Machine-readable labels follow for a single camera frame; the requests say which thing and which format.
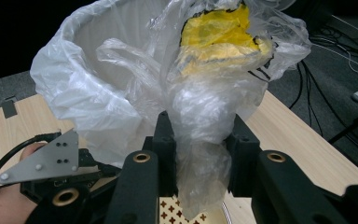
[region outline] hole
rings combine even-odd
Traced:
[[[267,154],[267,157],[271,161],[276,161],[276,162],[284,162],[284,161],[286,161],[286,158],[283,155],[275,153],[275,152],[271,152],[271,153]]]
[[[59,207],[66,206],[74,202],[79,196],[77,189],[63,189],[58,192],[53,198],[53,204]]]
[[[140,153],[140,154],[135,155],[133,157],[133,160],[136,162],[146,162],[146,161],[150,160],[150,156],[145,153]]]
[[[66,202],[68,200],[70,200],[72,197],[74,196],[74,194],[72,193],[64,193],[63,195],[60,196],[60,198],[58,200],[60,200],[60,202]]]
[[[327,217],[317,214],[312,217],[312,219],[318,224],[331,224],[332,222]]]

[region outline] wooden table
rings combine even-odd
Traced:
[[[15,106],[18,115],[9,119],[0,109],[0,159],[36,134],[59,129],[65,133],[74,127],[68,120],[55,119],[40,95],[18,101]],[[358,168],[269,92],[246,123],[263,149],[280,150],[291,156],[315,185],[341,195],[348,185],[358,184]],[[14,165],[18,156],[3,169]],[[233,223],[255,223],[250,202],[226,196]]]

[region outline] metal bracket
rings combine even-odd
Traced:
[[[0,174],[0,184],[74,175],[78,156],[78,135],[70,130]]]

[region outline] robotic arm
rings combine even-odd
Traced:
[[[21,182],[21,193],[38,206],[27,223],[158,223],[158,198],[177,195],[175,142],[166,112],[154,136],[132,152],[122,170],[77,149],[69,131],[0,175]],[[358,185],[338,196],[312,184],[290,156],[262,150],[240,117],[226,139],[232,159],[228,192],[252,198],[257,223],[358,223]],[[98,171],[79,174],[79,167]],[[90,191],[100,178],[115,177]]]

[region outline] plastic bag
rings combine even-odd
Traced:
[[[205,10],[235,10],[240,2],[101,0],[68,17],[30,71],[36,91],[58,119],[74,122],[97,161],[122,165],[167,110],[187,219],[222,205],[230,169],[224,139],[235,114],[247,120],[268,83],[310,53],[303,21],[256,0],[244,1],[246,32],[270,50],[221,43],[211,52],[234,48],[241,55],[221,61],[180,47],[188,19]]]

